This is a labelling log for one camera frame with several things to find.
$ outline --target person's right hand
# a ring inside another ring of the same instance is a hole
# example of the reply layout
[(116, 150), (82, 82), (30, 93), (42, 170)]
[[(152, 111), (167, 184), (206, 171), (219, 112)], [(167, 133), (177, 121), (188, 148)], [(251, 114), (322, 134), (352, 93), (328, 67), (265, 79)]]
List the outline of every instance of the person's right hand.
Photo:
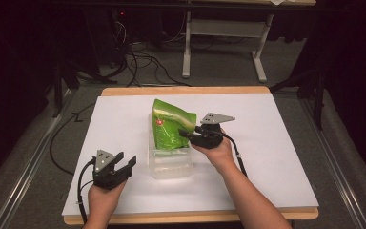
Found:
[(192, 147), (203, 153), (219, 174), (222, 174), (227, 169), (237, 168), (234, 163), (231, 142), (226, 137), (223, 138), (218, 147), (213, 149), (206, 149), (194, 144), (192, 144)]

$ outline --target human hand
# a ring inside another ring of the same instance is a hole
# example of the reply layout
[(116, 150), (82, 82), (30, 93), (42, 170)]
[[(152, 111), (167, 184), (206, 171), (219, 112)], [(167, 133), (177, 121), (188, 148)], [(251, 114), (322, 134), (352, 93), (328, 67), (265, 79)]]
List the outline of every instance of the human hand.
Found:
[(127, 180), (111, 190), (91, 186), (88, 192), (90, 213), (84, 228), (107, 228), (126, 183)]
[(206, 149), (194, 144), (192, 147), (203, 153), (220, 174), (229, 168), (237, 168), (234, 163), (231, 142), (226, 137), (223, 137), (222, 142), (216, 148)]

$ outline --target red logo on bag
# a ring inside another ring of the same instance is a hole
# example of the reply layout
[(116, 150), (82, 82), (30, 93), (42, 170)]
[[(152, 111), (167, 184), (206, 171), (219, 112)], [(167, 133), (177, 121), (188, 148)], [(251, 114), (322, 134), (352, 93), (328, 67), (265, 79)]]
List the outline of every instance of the red logo on bag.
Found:
[(156, 119), (156, 125), (158, 125), (158, 126), (162, 126), (162, 125), (163, 125), (163, 120), (161, 120), (161, 119)]

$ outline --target gray carpet floor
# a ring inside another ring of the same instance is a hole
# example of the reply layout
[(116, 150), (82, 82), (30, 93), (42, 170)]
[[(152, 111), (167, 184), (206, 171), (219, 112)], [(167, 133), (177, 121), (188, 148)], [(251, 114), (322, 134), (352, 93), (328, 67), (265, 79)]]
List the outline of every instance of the gray carpet floor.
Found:
[[(268, 82), (260, 84), (256, 79), (250, 57), (250, 51), (255, 47), (256, 40), (237, 42), (237, 39), (219, 38), (217, 41), (210, 47), (210, 40), (201, 39), (193, 42), (192, 71), (189, 79), (181, 77), (183, 59), (181, 43), (166, 44), (162, 49), (137, 44), (133, 49), (137, 56), (145, 53), (156, 57), (167, 69), (170, 77), (192, 86), (272, 86), (288, 77), (304, 44), (303, 42), (286, 44), (281, 39), (267, 42), (261, 58)], [(128, 59), (129, 65), (133, 67), (133, 58), (128, 56)], [(133, 86), (172, 83), (165, 72), (148, 58), (138, 58), (137, 63), (139, 68)], [(106, 66), (102, 69), (103, 72), (110, 71)], [(125, 87), (132, 80), (132, 73), (125, 70), (113, 79), (119, 81), (115, 87)], [(64, 223), (61, 216), (72, 176), (54, 166), (50, 158), (50, 144), (42, 146), (40, 142), (45, 134), (50, 132), (53, 123), (58, 122), (56, 128), (62, 126), (71, 118), (71, 113), (79, 112), (92, 104), (101, 91), (109, 87), (97, 82), (82, 79), (80, 81), (80, 89), (67, 95), (69, 102), (59, 118), (51, 117), (54, 112), (53, 94), (48, 95), (51, 103), (30, 124), (0, 169), (1, 211), (28, 161), (36, 153), (36, 149), (42, 149), (41, 160), (35, 165), (36, 172), (31, 176), (31, 182), (25, 185), (27, 190), (24, 196), (20, 197), (18, 205), (14, 207), (12, 215), (5, 224), (8, 228), (72, 228)], [(282, 90), (274, 95), (274, 99), (320, 205), (317, 219), (298, 220), (295, 228), (366, 228), (365, 164), (337, 116), (330, 97), (325, 94), (322, 113), (323, 131), (320, 132), (310, 119), (308, 104), (311, 101), (299, 100), (295, 90)], [(52, 142), (51, 151), (55, 160), (68, 170), (72, 171), (76, 166), (92, 111), (93, 107), (79, 116), (83, 121), (71, 121), (66, 124)], [(347, 197), (350, 195), (344, 195), (344, 182), (338, 182), (336, 176), (339, 176), (339, 172), (333, 169), (331, 165), (333, 161), (328, 159), (328, 149), (322, 144), (322, 137), (330, 146), (329, 153), (335, 156), (335, 162), (341, 172), (340, 179), (347, 181), (346, 184), (350, 185), (351, 193), (358, 203), (360, 212), (357, 211), (357, 217), (353, 214), (357, 207), (348, 201)], [(117, 225), (114, 228), (241, 228), (241, 225), (240, 223), (156, 224)]]

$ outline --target metal desk leg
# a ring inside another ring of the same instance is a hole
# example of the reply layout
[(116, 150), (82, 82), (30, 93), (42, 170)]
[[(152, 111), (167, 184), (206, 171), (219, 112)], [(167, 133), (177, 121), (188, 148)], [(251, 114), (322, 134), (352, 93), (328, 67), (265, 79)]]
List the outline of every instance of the metal desk leg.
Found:
[(266, 25), (263, 28), (263, 32), (260, 36), (260, 43), (259, 43), (258, 50), (257, 50), (257, 52), (255, 52), (255, 51), (252, 52), (254, 66), (256, 68), (257, 76), (259, 78), (260, 83), (267, 82), (266, 74), (264, 73), (263, 66), (260, 61), (260, 55), (261, 55), (261, 52), (263, 51), (264, 44), (266, 43), (266, 38), (267, 38), (267, 35), (269, 34), (269, 30), (270, 30), (270, 26), (272, 25), (272, 21), (273, 21), (273, 15), (269, 14), (269, 16), (267, 17)]
[(186, 47), (184, 49), (183, 56), (183, 78), (190, 77), (190, 33), (191, 33), (191, 13), (187, 12), (186, 15)]

